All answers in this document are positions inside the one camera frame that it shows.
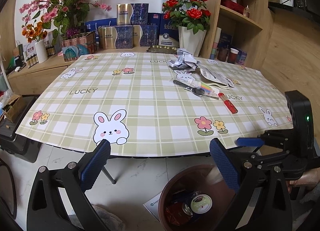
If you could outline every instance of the plaid tablecloth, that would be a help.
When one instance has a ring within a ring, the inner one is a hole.
[[[292,128],[284,96],[259,71],[198,59],[235,83],[223,91],[239,111],[233,115],[221,100],[204,100],[174,85],[170,80],[177,74],[166,63],[174,58],[81,56],[38,98],[17,133],[77,151],[91,152],[106,138],[112,155],[173,156],[208,152],[215,137],[231,148],[238,137]]]

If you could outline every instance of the crumpled paper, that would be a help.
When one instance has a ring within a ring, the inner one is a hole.
[[[197,61],[192,54],[188,53],[186,49],[177,49],[177,59],[168,61],[168,65],[173,68],[183,69],[184,71],[195,71]]]

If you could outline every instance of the metal table leg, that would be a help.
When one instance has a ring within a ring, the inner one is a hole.
[[[110,173],[107,171],[107,169],[106,169],[105,166],[102,167],[102,171],[103,171],[103,173],[108,177],[108,179],[112,182],[112,184],[116,184],[116,181],[112,178],[112,176],[111,176]]]

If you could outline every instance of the glass bottle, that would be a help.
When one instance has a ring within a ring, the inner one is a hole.
[[[243,10],[243,15],[245,16],[245,17],[250,17],[250,9],[249,9],[249,6],[247,5],[247,7],[246,8],[244,8],[244,10]]]

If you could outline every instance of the wall outlet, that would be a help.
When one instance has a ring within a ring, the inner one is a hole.
[[[102,4],[102,0],[92,0],[92,3],[101,5]]]

